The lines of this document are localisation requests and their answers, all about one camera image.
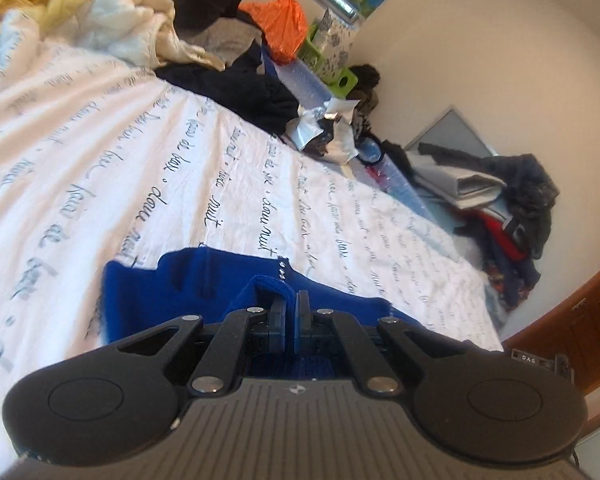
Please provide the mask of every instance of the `blue cloth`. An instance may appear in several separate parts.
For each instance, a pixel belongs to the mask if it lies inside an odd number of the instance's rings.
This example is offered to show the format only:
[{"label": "blue cloth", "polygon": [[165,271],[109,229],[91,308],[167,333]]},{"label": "blue cloth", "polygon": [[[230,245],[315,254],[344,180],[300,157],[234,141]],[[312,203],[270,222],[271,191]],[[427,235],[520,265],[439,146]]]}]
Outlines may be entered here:
[{"label": "blue cloth", "polygon": [[229,312],[258,305],[274,293],[286,299],[289,334],[298,290],[309,292],[312,310],[349,312],[362,325],[375,326],[382,316],[419,325],[387,300],[360,298],[312,282],[283,258],[242,256],[205,246],[167,253],[155,270],[109,262],[102,279],[101,309],[112,342],[186,314],[198,314],[206,323],[220,322]]}]

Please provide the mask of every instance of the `bed sheet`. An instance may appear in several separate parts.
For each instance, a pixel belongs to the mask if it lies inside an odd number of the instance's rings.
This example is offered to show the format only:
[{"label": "bed sheet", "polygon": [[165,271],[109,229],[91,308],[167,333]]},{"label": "bed sheet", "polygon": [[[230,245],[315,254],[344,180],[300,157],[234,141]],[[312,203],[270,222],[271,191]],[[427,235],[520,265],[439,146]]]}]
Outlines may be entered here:
[{"label": "bed sheet", "polygon": [[[484,282],[436,225],[207,98],[113,57],[0,30],[0,409],[45,365],[100,345],[104,263],[207,244],[289,258],[428,328],[499,349]],[[15,458],[0,418],[0,471]]]}]

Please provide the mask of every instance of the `metal screw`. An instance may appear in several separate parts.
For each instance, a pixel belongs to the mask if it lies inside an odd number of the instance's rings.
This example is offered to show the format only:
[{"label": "metal screw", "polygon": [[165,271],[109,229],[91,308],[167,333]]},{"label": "metal screw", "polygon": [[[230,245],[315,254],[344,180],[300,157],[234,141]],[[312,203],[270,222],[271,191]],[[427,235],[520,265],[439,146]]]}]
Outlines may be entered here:
[{"label": "metal screw", "polygon": [[201,394],[214,394],[222,389],[224,383],[221,379],[213,375],[203,375],[196,377],[191,383],[191,387]]},{"label": "metal screw", "polygon": [[376,392],[378,394],[390,394],[393,393],[400,387],[398,381],[392,379],[391,377],[371,377],[366,382],[366,387],[369,388],[372,392]]}]

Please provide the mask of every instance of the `bed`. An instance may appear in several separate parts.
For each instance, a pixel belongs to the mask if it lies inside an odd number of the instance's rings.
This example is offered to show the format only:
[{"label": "bed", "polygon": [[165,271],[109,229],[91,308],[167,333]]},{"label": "bed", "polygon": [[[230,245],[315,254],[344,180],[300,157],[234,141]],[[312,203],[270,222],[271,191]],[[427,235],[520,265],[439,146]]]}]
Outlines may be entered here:
[{"label": "bed", "polygon": [[[33,20],[10,12],[0,30],[0,407],[24,375],[102,344],[107,261],[153,268],[199,244],[284,256],[312,280],[501,348],[483,278],[435,224],[150,70],[42,42]],[[0,472],[14,459],[0,419]]]}]

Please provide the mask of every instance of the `dark blue clothing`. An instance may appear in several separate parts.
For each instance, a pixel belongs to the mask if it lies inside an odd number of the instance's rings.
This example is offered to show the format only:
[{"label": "dark blue clothing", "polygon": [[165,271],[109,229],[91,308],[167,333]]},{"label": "dark blue clothing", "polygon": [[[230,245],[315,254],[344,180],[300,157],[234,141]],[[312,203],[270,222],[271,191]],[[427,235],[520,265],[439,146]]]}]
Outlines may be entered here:
[{"label": "dark blue clothing", "polygon": [[382,316],[419,325],[387,300],[360,298],[312,282],[283,258],[242,256],[205,246],[165,254],[155,270],[109,262],[102,279],[101,308],[111,342],[185,314],[219,322],[233,310],[258,305],[263,295],[273,292],[286,299],[288,331],[294,324],[298,290],[309,292],[312,310],[349,312],[362,325],[375,326]]}]

